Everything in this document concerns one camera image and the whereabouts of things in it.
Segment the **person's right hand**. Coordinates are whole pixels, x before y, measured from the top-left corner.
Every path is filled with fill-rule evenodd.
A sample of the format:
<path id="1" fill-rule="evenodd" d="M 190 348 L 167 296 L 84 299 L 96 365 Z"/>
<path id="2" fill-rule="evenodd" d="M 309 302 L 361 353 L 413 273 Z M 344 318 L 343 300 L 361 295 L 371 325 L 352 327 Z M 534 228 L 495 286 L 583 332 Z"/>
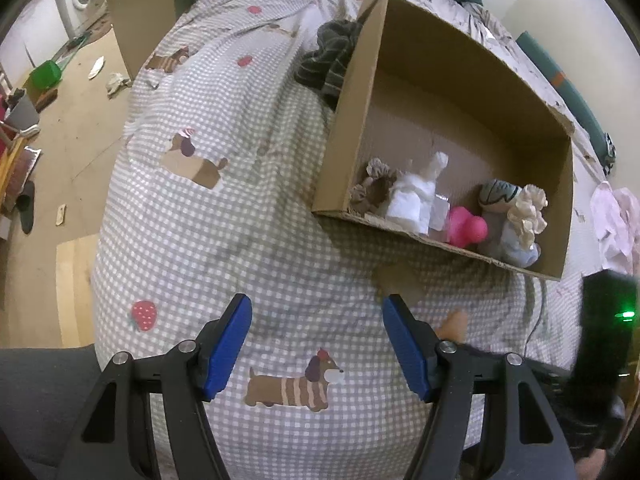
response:
<path id="1" fill-rule="evenodd" d="M 577 461 L 578 480 L 617 479 L 620 475 L 614 467 L 615 455 L 604 448 L 596 448 L 587 457 Z"/>

